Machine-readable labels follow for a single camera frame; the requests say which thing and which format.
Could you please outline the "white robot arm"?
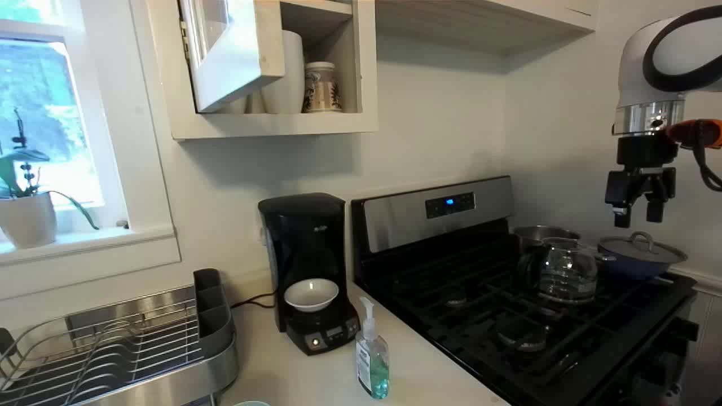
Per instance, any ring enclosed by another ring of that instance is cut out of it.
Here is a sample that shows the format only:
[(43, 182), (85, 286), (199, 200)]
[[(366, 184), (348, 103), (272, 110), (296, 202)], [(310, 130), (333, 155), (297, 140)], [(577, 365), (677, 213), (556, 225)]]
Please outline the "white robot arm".
[(708, 4), (636, 29), (621, 55), (619, 105), (611, 134), (619, 137), (619, 170), (606, 176), (604, 202), (614, 225), (631, 223), (635, 202), (646, 196), (649, 223), (664, 222), (664, 205), (677, 192), (673, 161), (679, 149), (696, 157), (702, 182), (720, 192), (720, 176), (707, 151), (722, 147), (722, 121), (686, 119), (684, 96), (717, 90), (722, 6)]

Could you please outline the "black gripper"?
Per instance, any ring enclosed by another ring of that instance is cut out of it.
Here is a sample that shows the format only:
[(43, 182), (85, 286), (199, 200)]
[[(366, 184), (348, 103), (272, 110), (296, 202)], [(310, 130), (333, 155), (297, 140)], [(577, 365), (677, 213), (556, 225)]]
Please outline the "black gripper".
[(611, 205), (614, 225), (629, 228), (631, 205), (647, 199), (647, 222), (664, 222), (664, 205), (674, 196), (677, 144), (666, 135), (621, 137), (617, 163), (621, 172), (606, 174), (604, 200)]

